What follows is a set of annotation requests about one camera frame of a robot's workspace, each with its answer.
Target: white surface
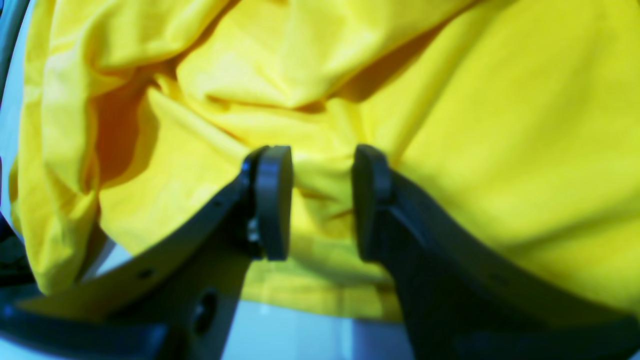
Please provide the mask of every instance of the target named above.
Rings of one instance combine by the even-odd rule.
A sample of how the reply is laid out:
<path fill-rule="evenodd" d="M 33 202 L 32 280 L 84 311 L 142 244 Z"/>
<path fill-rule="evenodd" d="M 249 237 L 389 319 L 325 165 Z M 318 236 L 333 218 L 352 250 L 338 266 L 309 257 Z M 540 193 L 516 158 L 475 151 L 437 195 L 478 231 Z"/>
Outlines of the white surface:
<path fill-rule="evenodd" d="M 131 256 L 109 241 L 90 279 Z M 59 360 L 0 338 L 0 360 Z M 401 324 L 363 322 L 240 301 L 223 360 L 413 360 Z"/>
<path fill-rule="evenodd" d="M 3 89 L 2 105 L 0 105 L 0 158 L 2 158 L 3 165 L 0 213 L 4 215 L 4 218 L 12 228 L 9 173 L 18 153 L 20 110 L 22 108 L 22 90 L 24 88 L 24 48 L 35 2 L 36 0 L 29 2 L 27 11 L 24 14 Z"/>

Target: yellow cloth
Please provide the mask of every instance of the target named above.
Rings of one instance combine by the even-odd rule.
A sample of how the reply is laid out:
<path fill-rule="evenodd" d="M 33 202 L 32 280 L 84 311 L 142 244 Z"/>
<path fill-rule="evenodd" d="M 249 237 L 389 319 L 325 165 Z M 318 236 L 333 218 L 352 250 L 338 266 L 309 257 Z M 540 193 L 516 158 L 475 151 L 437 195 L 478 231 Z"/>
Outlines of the yellow cloth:
<path fill-rule="evenodd" d="M 291 144 L 291 258 L 243 297 L 397 320 L 352 231 L 370 143 L 515 263 L 636 311 L 638 34 L 635 0 L 39 1 L 13 219 L 54 293 L 95 222 L 139 254 Z"/>

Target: black plastic arm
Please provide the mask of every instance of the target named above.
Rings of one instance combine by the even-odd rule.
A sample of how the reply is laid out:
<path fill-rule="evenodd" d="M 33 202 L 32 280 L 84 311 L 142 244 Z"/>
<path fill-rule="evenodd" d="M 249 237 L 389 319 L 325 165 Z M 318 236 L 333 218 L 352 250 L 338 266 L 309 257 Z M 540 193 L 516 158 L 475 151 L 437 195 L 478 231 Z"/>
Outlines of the black plastic arm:
<path fill-rule="evenodd" d="M 240 174 L 172 235 L 51 297 L 5 305 L 0 336 L 71 359 L 219 359 L 253 259 L 286 259 L 288 147 L 250 154 Z"/>
<path fill-rule="evenodd" d="M 635 320 L 570 295 L 499 256 L 424 190 L 391 170 L 385 155 L 374 147 L 358 146 L 352 182 L 361 258 L 381 263 L 393 276 L 419 359 L 457 359 L 458 350 L 468 352 L 479 334 L 484 339 L 501 338 L 497 334 L 515 339 L 515 333 L 526 333 L 527 346 L 541 348 L 536 341 L 553 338 L 552 334 L 578 339 L 571 329 L 581 329 L 580 336 L 593 330 L 591 337 L 582 339 L 593 344 L 597 338 L 600 348 L 611 343 L 625 350 L 640 347 Z M 622 323 L 614 327 L 618 332 L 602 331 L 612 323 Z M 495 353 L 484 355 L 501 359 Z"/>

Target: yellow fabric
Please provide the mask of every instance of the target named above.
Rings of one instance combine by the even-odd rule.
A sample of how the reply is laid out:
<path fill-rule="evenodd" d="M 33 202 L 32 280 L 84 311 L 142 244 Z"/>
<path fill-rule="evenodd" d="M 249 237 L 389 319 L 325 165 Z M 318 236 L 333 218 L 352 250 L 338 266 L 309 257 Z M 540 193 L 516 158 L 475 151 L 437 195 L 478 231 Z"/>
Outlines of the yellow fabric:
<path fill-rule="evenodd" d="M 13 219 L 54 293 L 94 222 L 139 254 L 291 144 L 291 258 L 243 297 L 397 320 L 352 231 L 371 143 L 510 260 L 637 311 L 638 34 L 635 0 L 39 1 Z"/>

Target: mounting hole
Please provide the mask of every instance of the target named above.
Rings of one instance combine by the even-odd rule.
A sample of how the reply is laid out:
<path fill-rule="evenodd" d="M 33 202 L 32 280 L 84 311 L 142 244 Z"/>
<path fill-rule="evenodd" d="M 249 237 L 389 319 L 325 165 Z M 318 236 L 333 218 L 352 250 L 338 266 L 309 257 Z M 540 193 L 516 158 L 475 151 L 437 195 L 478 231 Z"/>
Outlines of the mounting hole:
<path fill-rule="evenodd" d="M 197 335 L 204 335 L 216 317 L 218 311 L 218 292 L 214 289 L 207 290 L 196 305 L 194 313 L 193 331 Z"/>
<path fill-rule="evenodd" d="M 152 268 L 144 269 L 144 270 L 142 270 L 141 272 L 138 273 L 138 278 L 140 280 L 148 279 L 148 278 L 153 276 L 154 272 L 155 271 Z"/>

